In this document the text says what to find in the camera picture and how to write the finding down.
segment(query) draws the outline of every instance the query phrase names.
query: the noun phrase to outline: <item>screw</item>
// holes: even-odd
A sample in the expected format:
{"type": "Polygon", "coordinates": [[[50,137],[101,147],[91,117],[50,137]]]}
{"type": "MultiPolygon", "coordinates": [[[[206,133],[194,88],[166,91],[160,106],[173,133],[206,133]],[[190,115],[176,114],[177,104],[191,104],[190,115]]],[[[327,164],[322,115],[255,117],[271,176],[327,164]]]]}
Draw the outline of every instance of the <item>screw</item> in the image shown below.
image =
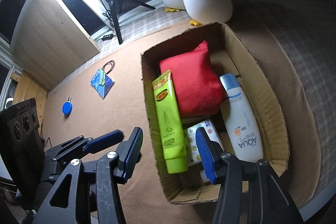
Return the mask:
{"type": "Polygon", "coordinates": [[[76,166],[76,165],[78,165],[80,162],[81,162],[81,161],[80,161],[79,159],[73,159],[73,160],[71,161],[71,165],[72,165],[72,166],[76,166]]]}
{"type": "Polygon", "coordinates": [[[224,159],[228,159],[230,158],[232,155],[229,153],[229,152],[225,152],[225,153],[222,153],[221,154],[221,157],[224,158],[224,159]]]}
{"type": "Polygon", "coordinates": [[[266,165],[268,165],[268,162],[267,162],[266,160],[260,160],[260,161],[259,161],[259,164],[260,164],[261,166],[266,166],[266,165]]]}
{"type": "Polygon", "coordinates": [[[115,158],[116,156],[117,156],[117,153],[114,152],[114,151],[111,151],[111,152],[108,152],[108,153],[107,153],[107,157],[108,157],[109,159],[113,159],[113,158],[115,158]]]}

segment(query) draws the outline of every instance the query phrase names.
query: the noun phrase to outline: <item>red pouch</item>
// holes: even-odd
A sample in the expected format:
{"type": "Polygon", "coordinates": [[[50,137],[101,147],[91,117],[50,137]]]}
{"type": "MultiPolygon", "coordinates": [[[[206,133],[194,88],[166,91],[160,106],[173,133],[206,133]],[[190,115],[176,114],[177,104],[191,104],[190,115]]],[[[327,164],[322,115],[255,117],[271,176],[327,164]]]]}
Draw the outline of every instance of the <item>red pouch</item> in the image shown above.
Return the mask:
{"type": "Polygon", "coordinates": [[[225,97],[224,88],[211,69],[208,43],[191,52],[160,61],[161,73],[170,69],[181,118],[214,115],[225,97]]]}

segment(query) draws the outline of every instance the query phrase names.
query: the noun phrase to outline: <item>white tissue packet with stars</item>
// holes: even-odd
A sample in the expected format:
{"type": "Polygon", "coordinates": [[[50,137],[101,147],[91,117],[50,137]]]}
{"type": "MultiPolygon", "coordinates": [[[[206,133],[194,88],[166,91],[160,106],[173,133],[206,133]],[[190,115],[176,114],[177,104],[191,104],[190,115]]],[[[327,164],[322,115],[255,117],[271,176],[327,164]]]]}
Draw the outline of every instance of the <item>white tissue packet with stars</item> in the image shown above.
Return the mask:
{"type": "Polygon", "coordinates": [[[211,120],[207,119],[203,122],[199,122],[198,124],[184,130],[184,144],[185,144],[185,149],[187,151],[188,166],[202,162],[201,157],[198,153],[197,145],[196,145],[196,130],[199,127],[204,127],[205,131],[207,132],[209,136],[209,139],[211,141],[215,141],[219,143],[223,151],[225,151],[223,144],[211,120]]]}

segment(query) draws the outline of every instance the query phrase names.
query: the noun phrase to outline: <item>blue card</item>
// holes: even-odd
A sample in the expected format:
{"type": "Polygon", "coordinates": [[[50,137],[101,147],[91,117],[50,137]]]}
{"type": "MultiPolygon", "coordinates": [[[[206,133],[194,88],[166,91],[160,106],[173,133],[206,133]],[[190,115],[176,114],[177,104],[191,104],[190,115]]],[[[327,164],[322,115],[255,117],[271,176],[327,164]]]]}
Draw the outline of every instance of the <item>blue card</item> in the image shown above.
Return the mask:
{"type": "Polygon", "coordinates": [[[114,84],[114,80],[112,80],[108,75],[103,72],[101,69],[98,69],[96,74],[91,80],[91,85],[97,90],[100,96],[105,98],[109,90],[114,84]]]}

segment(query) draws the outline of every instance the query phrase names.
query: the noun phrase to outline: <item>yellow foot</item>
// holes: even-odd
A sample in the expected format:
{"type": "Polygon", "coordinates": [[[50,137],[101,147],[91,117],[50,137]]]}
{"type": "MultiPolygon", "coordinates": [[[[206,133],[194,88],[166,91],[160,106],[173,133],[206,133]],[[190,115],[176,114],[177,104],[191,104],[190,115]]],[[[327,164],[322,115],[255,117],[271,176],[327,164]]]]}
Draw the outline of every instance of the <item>yellow foot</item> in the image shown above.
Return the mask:
{"type": "Polygon", "coordinates": [[[169,12],[180,12],[181,10],[167,7],[165,11],[166,13],[169,13],[169,12]]]}
{"type": "Polygon", "coordinates": [[[189,22],[189,24],[192,26],[202,26],[202,23],[199,23],[198,21],[193,19],[189,22]]]}

